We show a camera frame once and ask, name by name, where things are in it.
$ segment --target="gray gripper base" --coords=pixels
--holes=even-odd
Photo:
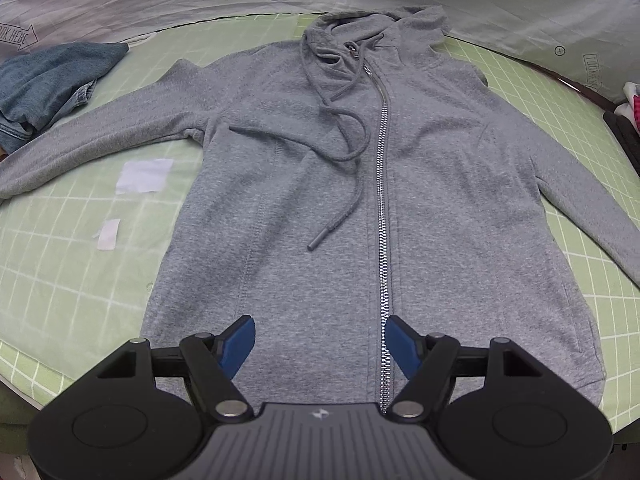
[[[429,433],[373,404],[266,404],[244,424],[219,426],[172,480],[472,480]]]

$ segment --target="zipper teeth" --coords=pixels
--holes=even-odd
[[[368,64],[364,64],[364,71],[373,81],[380,97],[380,130],[376,147],[376,188],[378,190],[378,272],[380,276],[380,408],[383,412],[391,401],[391,354],[385,344],[385,324],[389,317],[389,276],[388,276],[388,235],[386,232],[385,211],[385,147],[388,133],[389,108],[386,97],[379,83],[373,76]]]

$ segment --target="silver bolt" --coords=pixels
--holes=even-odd
[[[222,416],[240,416],[248,408],[242,400],[223,400],[216,405],[216,411]]]
[[[401,400],[392,406],[391,411],[402,418],[415,418],[422,415],[424,408],[413,400]]]

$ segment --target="drawstring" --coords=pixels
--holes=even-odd
[[[360,47],[358,48],[358,68],[355,74],[353,75],[353,78],[351,78],[351,80],[345,86],[343,86],[337,92],[332,94],[331,97],[327,97],[324,94],[324,92],[322,92],[322,89],[319,87],[318,83],[313,79],[313,77],[309,73],[308,67],[305,64],[303,48],[306,45],[306,33],[303,35],[302,39],[300,40],[300,60],[302,62],[302,69],[304,70],[305,76],[308,79],[309,83],[316,90],[316,93],[322,99],[322,104],[319,105],[319,108],[334,116],[338,129],[340,130],[340,133],[344,137],[344,140],[347,143],[347,147],[349,149],[349,152],[346,155],[338,155],[336,153],[328,152],[322,146],[319,146],[314,142],[303,139],[303,137],[300,137],[294,134],[287,134],[282,132],[270,132],[260,128],[247,128],[244,126],[235,126],[235,125],[229,126],[230,130],[240,134],[268,135],[276,139],[283,139],[283,140],[289,140],[290,142],[295,142],[302,146],[308,147],[320,157],[331,162],[348,162],[350,160],[354,160],[356,165],[356,186],[355,186],[354,193],[353,195],[351,195],[350,200],[342,208],[342,210],[337,215],[335,215],[331,220],[329,220],[327,224],[325,224],[325,226],[320,230],[320,232],[308,243],[306,248],[309,251],[313,251],[316,247],[318,247],[318,245],[322,242],[322,240],[324,240],[324,238],[331,231],[334,231],[336,228],[338,228],[342,224],[342,222],[344,222],[351,215],[351,213],[353,213],[353,211],[357,208],[358,204],[360,203],[360,199],[362,198],[364,183],[362,182],[362,178],[360,176],[359,157],[360,155],[362,155],[362,153],[364,153],[364,151],[369,146],[369,142],[371,140],[371,132],[369,131],[369,128],[365,124],[362,117],[360,117],[356,112],[351,112],[350,110],[347,110],[345,108],[335,107],[333,106],[333,101],[338,97],[340,97],[341,95],[343,95],[345,92],[349,91],[358,82],[358,79],[360,78],[364,70],[364,50],[371,43],[377,41],[381,37],[382,37],[382,34],[379,34],[363,42],[360,45]],[[351,136],[348,133],[348,130],[342,124],[342,121],[340,120],[340,116],[351,117],[352,119],[358,121],[358,123],[362,127],[364,138],[362,139],[362,142],[357,147],[354,147]]]

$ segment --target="printed arrow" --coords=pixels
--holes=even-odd
[[[0,23],[0,41],[17,45],[18,50],[22,50],[37,43],[38,37],[33,30],[33,25],[30,25],[29,28],[21,28],[15,25]]]

